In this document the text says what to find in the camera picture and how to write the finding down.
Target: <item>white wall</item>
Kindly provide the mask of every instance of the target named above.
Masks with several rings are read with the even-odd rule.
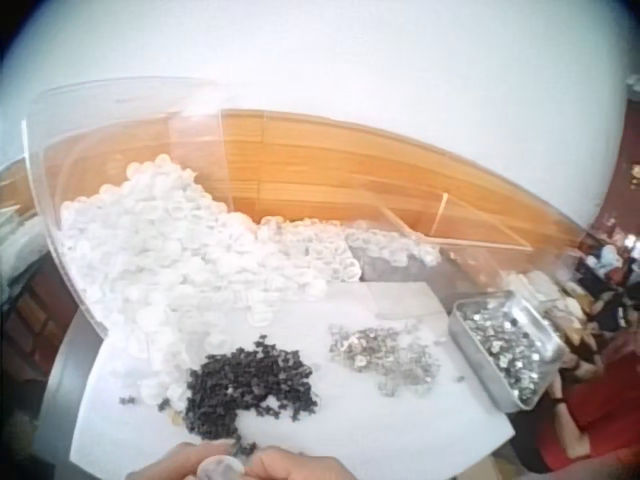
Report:
[[[622,128],[626,22],[601,0],[59,0],[6,58],[0,165],[38,91],[208,77],[233,106],[368,124],[473,159],[582,224]]]

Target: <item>white table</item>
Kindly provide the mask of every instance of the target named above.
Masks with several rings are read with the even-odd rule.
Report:
[[[421,334],[432,343],[446,334],[448,319],[426,284],[421,288],[425,311]],[[407,284],[406,297],[412,297],[414,307],[419,290]],[[393,294],[398,299],[397,285]],[[321,398],[318,413],[297,423],[243,412],[238,426],[247,440],[339,457],[362,480],[442,480],[470,467],[513,435],[506,416],[492,405],[452,341],[433,346],[442,368],[425,398],[408,392],[383,397],[373,375],[331,363],[328,325],[343,323],[357,329],[392,323],[375,318],[376,305],[367,284],[341,284],[333,286],[321,303],[286,306],[272,325],[259,331],[242,322],[230,326],[242,346],[264,332],[280,348],[300,349],[304,361],[316,369],[311,380]],[[119,405],[119,397],[131,393],[111,374],[119,356],[112,342],[105,341],[87,383],[71,448],[72,462],[105,479],[122,478],[176,443],[198,441],[154,407]]]

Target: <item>silver tray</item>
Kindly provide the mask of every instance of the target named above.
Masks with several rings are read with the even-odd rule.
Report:
[[[493,359],[467,328],[461,317],[460,310],[465,306],[472,307],[474,303],[486,305],[488,301],[494,304],[492,308],[497,311],[506,310],[518,320],[519,328],[537,341],[540,355],[540,377],[535,394],[527,404],[523,404],[514,394]],[[548,321],[544,320],[526,301],[511,291],[457,301],[449,317],[449,332],[493,403],[505,413],[531,410],[549,386],[567,352],[567,347],[555,334]]]

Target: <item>pile of silver pieces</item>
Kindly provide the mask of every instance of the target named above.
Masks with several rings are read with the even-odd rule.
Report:
[[[495,305],[468,304],[460,314],[516,398],[523,405],[530,404],[540,384],[540,342],[533,340],[513,315]]]
[[[330,333],[331,359],[359,373],[380,375],[378,389],[385,396],[395,396],[400,387],[425,395],[440,370],[428,347],[417,341],[415,324],[357,331],[332,325]]]

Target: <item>pile of white caps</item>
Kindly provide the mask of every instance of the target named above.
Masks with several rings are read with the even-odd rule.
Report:
[[[406,265],[428,265],[438,250],[420,238],[370,229],[364,222],[285,222],[228,212],[194,183],[195,173],[167,155],[132,163],[120,187],[60,209],[65,264],[98,321],[157,375],[141,385],[152,404],[168,397],[183,410],[187,371],[207,354],[234,347],[231,312],[269,324],[283,302],[319,299],[329,282],[357,282],[349,247]]]

